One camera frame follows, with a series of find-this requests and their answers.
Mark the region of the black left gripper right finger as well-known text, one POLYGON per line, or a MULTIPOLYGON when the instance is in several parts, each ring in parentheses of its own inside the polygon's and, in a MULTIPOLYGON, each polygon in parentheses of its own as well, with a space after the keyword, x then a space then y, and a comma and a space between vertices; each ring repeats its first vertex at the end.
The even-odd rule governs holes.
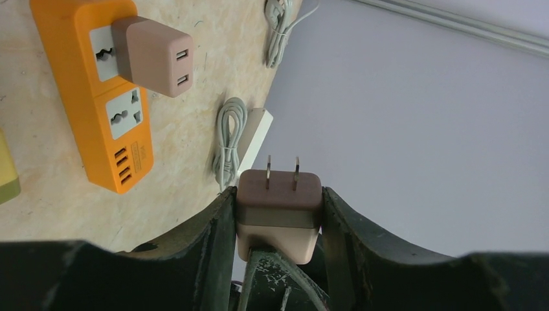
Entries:
POLYGON ((392 234, 324 188, 332 310, 547 310, 548 254, 450 257, 392 234))

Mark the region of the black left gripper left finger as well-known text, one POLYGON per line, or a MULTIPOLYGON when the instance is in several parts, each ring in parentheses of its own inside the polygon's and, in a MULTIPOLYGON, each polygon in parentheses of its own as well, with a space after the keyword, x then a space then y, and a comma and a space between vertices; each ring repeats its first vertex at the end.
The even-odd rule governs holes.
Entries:
POLYGON ((227 310, 236 188, 130 252, 85 240, 3 242, 2 310, 227 310))

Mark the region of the pink plug adapter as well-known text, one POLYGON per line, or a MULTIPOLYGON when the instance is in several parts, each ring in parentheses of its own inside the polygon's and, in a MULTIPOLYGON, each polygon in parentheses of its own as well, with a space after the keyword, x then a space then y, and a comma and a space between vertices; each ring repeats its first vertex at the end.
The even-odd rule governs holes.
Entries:
POLYGON ((323 211, 320 178, 300 169, 249 169, 236 193, 238 255, 247 262, 254 248, 272 246, 295 264, 307 264, 315 249, 323 211))
POLYGON ((171 98, 192 87, 191 35, 141 16, 114 21, 111 33, 122 78, 171 98))

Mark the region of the orange power strip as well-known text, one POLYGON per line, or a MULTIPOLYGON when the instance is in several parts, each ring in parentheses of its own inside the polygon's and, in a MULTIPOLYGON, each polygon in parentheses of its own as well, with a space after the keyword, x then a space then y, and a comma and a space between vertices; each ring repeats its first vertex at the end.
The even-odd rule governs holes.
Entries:
POLYGON ((31 1, 30 9, 91 183, 123 194, 152 168, 146 90, 123 79, 111 24, 133 1, 31 1))

